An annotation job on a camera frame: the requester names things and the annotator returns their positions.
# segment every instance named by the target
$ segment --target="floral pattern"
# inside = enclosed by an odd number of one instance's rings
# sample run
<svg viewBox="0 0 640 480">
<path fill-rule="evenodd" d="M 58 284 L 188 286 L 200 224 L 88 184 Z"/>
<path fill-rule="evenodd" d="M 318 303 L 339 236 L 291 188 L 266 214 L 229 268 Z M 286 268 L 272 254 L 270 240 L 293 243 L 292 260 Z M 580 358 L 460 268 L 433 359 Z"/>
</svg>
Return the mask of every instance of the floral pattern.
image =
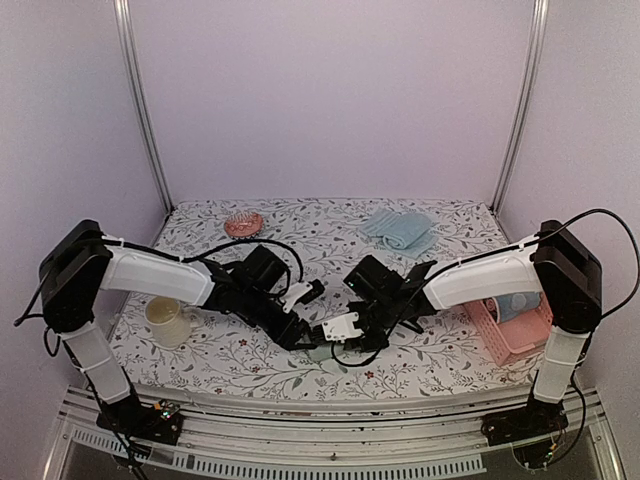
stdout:
<svg viewBox="0 0 640 480">
<path fill-rule="evenodd" d="M 472 201 L 389 199 L 294 199 L 181 203 L 173 212 L 157 248 L 194 255 L 229 240 L 224 222 L 244 210 L 260 213 L 260 238 L 288 243 L 304 262 L 305 278 L 319 278 L 326 292 L 298 314 L 315 324 L 344 313 L 354 294 L 343 278 L 365 255 L 373 254 L 405 275 L 414 260 L 384 249 L 357 227 L 379 208 L 423 212 L 433 221 L 437 243 L 418 261 L 449 260 L 505 244 L 487 207 Z M 221 263 L 242 259 L 253 246 L 242 245 L 215 256 Z M 292 271 L 287 252 L 271 247 Z M 186 309 L 199 320 L 189 340 L 176 350 L 158 346 L 144 325 L 150 297 L 132 294 L 111 345 L 135 382 L 194 392 L 270 399 L 345 400 L 408 398 L 458 394 L 519 385 L 531 380 L 540 355 L 498 367 L 464 309 L 456 307 L 420 319 L 425 333 L 398 327 L 391 346 L 371 365 L 347 369 L 317 352 L 286 352 L 262 331 L 234 316 Z M 364 358 L 343 353 L 346 362 Z"/>
</svg>

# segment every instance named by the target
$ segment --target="wall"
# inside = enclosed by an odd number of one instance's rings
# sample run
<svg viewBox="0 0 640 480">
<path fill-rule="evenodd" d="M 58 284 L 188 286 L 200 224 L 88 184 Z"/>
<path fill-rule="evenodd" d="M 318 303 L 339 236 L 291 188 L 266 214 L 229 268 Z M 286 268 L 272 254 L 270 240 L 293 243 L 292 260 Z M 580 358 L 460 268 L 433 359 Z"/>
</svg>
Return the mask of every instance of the wall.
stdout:
<svg viewBox="0 0 640 480">
<path fill-rule="evenodd" d="M 0 478 L 33 480 L 76 380 L 66 355 L 46 355 L 41 320 L 11 325 L 38 264 L 82 218 L 147 242 L 162 212 L 111 2 L 0 2 L 0 65 Z"/>
<path fill-rule="evenodd" d="M 132 2 L 177 201 L 490 201 L 533 1 Z"/>
<path fill-rule="evenodd" d="M 640 3 L 551 2 L 540 71 L 501 214 L 511 238 L 595 206 L 640 236 Z M 633 251 L 607 217 L 571 228 L 603 263 L 604 303 L 635 280 Z M 602 397 L 628 478 L 640 478 L 640 301 L 599 328 L 583 370 Z"/>
</svg>

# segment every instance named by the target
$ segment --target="mug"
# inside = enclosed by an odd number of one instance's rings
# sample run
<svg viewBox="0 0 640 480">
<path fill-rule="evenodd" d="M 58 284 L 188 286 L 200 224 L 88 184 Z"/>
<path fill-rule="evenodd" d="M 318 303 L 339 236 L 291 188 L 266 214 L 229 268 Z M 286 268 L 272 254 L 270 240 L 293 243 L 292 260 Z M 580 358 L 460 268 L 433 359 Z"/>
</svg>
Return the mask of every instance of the mug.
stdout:
<svg viewBox="0 0 640 480">
<path fill-rule="evenodd" d="M 191 321 L 173 298 L 155 297 L 147 304 L 144 318 L 156 342 L 166 349 L 178 348 L 191 335 Z"/>
</svg>

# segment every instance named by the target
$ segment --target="basket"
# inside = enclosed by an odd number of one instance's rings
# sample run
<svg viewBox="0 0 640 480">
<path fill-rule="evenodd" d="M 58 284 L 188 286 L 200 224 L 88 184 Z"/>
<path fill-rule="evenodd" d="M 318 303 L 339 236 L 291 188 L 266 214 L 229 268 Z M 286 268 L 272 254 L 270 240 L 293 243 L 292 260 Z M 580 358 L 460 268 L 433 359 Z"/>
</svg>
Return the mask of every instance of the basket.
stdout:
<svg viewBox="0 0 640 480">
<path fill-rule="evenodd" d="M 553 314 L 544 294 L 540 297 L 537 308 L 504 323 L 496 323 L 482 301 L 464 304 L 493 360 L 499 366 L 528 357 L 542 350 L 547 342 Z"/>
</svg>

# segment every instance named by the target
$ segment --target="vent grille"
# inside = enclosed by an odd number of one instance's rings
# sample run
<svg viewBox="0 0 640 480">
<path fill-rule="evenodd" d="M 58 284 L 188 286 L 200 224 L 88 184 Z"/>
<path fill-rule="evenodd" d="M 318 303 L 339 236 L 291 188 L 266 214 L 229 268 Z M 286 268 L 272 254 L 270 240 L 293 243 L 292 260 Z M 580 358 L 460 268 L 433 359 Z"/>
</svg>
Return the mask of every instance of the vent grille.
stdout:
<svg viewBox="0 0 640 480">
<path fill-rule="evenodd" d="M 74 426 L 73 440 L 96 450 L 126 456 L 122 445 L 107 433 Z M 151 460 L 147 463 L 225 480 L 419 480 L 457 478 L 487 471 L 480 455 L 404 466 L 305 468 L 249 464 L 174 452 L 173 461 L 169 465 L 156 464 Z"/>
</svg>

